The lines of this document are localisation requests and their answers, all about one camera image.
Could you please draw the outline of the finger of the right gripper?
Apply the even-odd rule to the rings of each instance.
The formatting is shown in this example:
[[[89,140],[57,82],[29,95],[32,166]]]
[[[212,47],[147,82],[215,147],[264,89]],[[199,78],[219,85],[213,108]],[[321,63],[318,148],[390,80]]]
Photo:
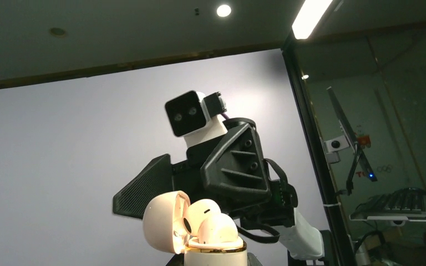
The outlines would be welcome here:
[[[170,155],[152,159],[127,185],[113,196],[113,214],[142,219],[148,203],[156,196],[173,191]]]
[[[231,128],[200,168],[204,189],[226,204],[260,204],[272,195],[258,133],[251,124]]]

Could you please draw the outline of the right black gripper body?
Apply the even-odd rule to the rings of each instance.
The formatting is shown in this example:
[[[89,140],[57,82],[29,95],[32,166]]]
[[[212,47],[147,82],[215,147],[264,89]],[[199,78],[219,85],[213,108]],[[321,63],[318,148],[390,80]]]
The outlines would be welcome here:
[[[259,243],[276,243],[279,227],[296,225],[298,198],[285,171],[265,158],[256,124],[244,117],[223,121],[227,133],[187,149],[173,165],[173,189],[192,203],[210,199],[239,219],[239,232]]]

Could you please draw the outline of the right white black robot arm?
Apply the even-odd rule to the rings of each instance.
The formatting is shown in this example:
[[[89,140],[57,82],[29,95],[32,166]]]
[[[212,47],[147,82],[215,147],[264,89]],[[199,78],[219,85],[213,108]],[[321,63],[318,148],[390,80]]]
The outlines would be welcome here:
[[[283,169],[264,158],[255,123],[220,126],[226,133],[189,147],[185,161],[152,159],[114,195],[113,213],[140,219],[170,265],[259,265],[247,239],[281,243],[297,264],[322,259],[323,236],[299,213]]]

